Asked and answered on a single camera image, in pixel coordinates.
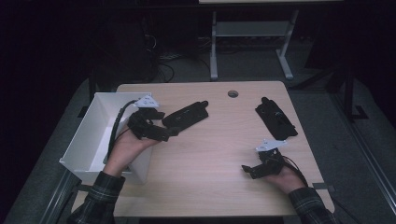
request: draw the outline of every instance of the white box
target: white box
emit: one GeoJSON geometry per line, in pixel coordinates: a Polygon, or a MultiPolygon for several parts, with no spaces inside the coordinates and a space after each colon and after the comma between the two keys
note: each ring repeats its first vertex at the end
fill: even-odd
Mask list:
{"type": "MultiPolygon", "coordinates": [[[[78,127],[60,163],[82,180],[92,185],[99,172],[103,170],[104,158],[108,150],[113,124],[120,109],[132,100],[138,100],[150,92],[97,92],[78,127]]],[[[121,122],[125,121],[138,108],[129,105],[121,122]]],[[[125,185],[144,184],[149,171],[152,147],[144,150],[129,165],[129,171],[122,173],[125,185]]]]}

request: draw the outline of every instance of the plaid shirt sleeve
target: plaid shirt sleeve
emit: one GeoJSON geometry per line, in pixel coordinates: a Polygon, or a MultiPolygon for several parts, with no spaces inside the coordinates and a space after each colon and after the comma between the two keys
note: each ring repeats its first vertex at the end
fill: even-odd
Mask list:
{"type": "Polygon", "coordinates": [[[318,193],[311,188],[302,188],[289,194],[301,221],[305,223],[336,223],[332,213],[326,209],[318,193]]]}
{"type": "Polygon", "coordinates": [[[67,223],[115,223],[114,207],[124,182],[124,177],[116,178],[101,172],[85,198],[84,204],[70,215],[67,223]]]}

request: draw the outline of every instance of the hole in table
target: hole in table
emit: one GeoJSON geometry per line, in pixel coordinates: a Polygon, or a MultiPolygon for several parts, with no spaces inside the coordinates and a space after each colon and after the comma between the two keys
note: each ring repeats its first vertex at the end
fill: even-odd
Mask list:
{"type": "Polygon", "coordinates": [[[239,93],[237,91],[228,91],[228,96],[231,98],[236,98],[238,97],[239,93]]]}

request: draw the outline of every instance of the black controller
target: black controller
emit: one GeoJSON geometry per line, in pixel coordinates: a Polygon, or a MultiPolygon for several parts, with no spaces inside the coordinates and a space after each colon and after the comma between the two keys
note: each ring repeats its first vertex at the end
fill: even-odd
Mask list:
{"type": "Polygon", "coordinates": [[[259,152],[259,158],[262,161],[262,164],[258,166],[249,167],[242,165],[244,171],[249,173],[253,179],[267,175],[278,175],[285,163],[283,156],[280,154],[277,147],[268,151],[259,152]]]}

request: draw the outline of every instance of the white bracket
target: white bracket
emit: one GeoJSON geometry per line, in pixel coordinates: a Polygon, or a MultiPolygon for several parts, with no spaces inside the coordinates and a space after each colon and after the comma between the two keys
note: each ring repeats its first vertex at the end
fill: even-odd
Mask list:
{"type": "Polygon", "coordinates": [[[134,106],[137,107],[158,107],[160,106],[157,101],[154,100],[150,95],[140,98],[138,101],[134,103],[134,106]]]}
{"type": "Polygon", "coordinates": [[[286,140],[277,141],[277,140],[264,139],[262,141],[262,144],[259,145],[258,147],[256,147],[256,151],[258,151],[258,152],[260,152],[260,151],[269,151],[269,150],[274,149],[276,147],[284,146],[286,144],[287,144],[286,140]]]}

